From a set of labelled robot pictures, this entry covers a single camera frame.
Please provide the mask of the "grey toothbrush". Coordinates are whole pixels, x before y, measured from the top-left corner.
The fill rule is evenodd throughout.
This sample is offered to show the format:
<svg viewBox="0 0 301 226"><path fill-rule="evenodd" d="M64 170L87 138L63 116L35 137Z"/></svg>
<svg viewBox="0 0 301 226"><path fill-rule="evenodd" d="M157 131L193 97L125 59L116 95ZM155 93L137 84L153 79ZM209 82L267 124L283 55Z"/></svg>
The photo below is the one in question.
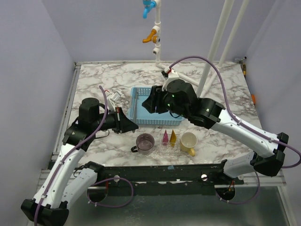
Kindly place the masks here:
<svg viewBox="0 0 301 226"><path fill-rule="evenodd" d="M139 89L136 90L136 94L135 94L135 102L134 102L134 110L133 110L133 121L134 122L136 122L136 118L137 118L138 95L139 95Z"/></svg>

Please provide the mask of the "purple translucent cup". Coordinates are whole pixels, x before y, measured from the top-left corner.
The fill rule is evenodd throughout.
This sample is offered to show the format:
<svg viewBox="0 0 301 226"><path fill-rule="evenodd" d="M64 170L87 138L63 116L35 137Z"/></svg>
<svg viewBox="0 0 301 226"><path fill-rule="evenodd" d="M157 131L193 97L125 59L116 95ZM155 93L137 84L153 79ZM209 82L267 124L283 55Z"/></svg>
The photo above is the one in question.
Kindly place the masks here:
<svg viewBox="0 0 301 226"><path fill-rule="evenodd" d="M151 134L140 134L135 141L135 146L131 148L132 153L139 153L142 155L149 155L152 153L155 146L155 139Z"/></svg>

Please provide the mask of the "pink toothpaste tube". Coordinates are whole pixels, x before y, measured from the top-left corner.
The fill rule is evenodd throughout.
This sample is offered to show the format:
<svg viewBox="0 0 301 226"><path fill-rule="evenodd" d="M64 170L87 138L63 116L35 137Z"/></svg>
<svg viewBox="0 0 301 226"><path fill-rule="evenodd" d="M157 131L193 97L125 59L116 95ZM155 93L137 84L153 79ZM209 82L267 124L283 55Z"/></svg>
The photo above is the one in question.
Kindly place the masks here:
<svg viewBox="0 0 301 226"><path fill-rule="evenodd" d="M163 137L162 137L162 145L167 145L169 142L167 130L165 130Z"/></svg>

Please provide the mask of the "yellow toothpaste tube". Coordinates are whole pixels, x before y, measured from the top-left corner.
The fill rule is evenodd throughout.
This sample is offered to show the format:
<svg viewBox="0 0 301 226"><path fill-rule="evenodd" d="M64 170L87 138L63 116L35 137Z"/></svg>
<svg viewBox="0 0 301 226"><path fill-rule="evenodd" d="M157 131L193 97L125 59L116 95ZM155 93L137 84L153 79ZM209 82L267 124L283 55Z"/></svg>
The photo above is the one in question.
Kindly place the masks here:
<svg viewBox="0 0 301 226"><path fill-rule="evenodd" d="M171 146L174 146L176 144L176 140L177 140L176 133L174 132L174 130L172 130L172 133L171 133L171 136L170 136L170 140L169 140L169 144Z"/></svg>

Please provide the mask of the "clear textured round tray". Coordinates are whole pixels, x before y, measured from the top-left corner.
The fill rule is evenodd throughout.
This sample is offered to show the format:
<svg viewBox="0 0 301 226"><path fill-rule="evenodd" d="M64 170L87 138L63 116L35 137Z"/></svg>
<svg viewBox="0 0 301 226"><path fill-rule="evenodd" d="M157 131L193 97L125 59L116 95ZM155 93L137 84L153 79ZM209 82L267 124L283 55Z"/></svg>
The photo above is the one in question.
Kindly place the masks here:
<svg viewBox="0 0 301 226"><path fill-rule="evenodd" d="M161 140L155 140L153 152L150 154L152 158L178 158L183 157L185 153L180 149L180 142L163 143Z"/></svg>

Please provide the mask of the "yellow mug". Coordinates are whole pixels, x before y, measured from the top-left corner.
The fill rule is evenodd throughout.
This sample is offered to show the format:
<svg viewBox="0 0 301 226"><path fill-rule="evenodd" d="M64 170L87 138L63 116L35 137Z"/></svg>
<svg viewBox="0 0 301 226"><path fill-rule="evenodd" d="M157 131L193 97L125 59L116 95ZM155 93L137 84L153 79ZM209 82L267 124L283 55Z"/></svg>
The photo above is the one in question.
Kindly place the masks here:
<svg viewBox="0 0 301 226"><path fill-rule="evenodd" d="M198 143L198 138L191 132L186 132L181 136L180 139L180 150L188 153L191 157L195 156L195 146Z"/></svg>

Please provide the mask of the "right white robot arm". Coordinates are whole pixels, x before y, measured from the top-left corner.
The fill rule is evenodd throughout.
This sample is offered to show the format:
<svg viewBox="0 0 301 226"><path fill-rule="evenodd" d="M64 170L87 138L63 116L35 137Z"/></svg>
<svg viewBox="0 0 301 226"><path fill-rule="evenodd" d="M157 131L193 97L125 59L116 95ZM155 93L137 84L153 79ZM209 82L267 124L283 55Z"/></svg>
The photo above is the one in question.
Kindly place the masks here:
<svg viewBox="0 0 301 226"><path fill-rule="evenodd" d="M253 171L274 177L284 164L287 134L272 134L235 118L222 104L197 97L192 85L183 80L174 80L166 87L152 86L142 106L149 113L175 113L196 126L218 131L249 147L252 152L225 160L223 169L217 171L217 181L223 185Z"/></svg>

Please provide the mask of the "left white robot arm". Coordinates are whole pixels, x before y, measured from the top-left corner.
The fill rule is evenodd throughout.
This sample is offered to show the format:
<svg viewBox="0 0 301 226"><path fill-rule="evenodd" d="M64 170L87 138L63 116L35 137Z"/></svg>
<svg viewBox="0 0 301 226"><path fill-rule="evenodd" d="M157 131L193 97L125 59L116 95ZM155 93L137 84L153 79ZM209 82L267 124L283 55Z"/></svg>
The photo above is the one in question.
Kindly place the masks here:
<svg viewBox="0 0 301 226"><path fill-rule="evenodd" d="M107 104L100 104L96 98L85 98L79 106L79 115L66 130L63 144L47 179L32 199L25 199L21 210L36 225L62 226L69 210L81 194L90 186L104 182L103 166L90 163L84 167L78 178L70 177L79 160L86 153L100 130L111 129L115 133L126 133L138 129L116 107L109 111Z"/></svg>

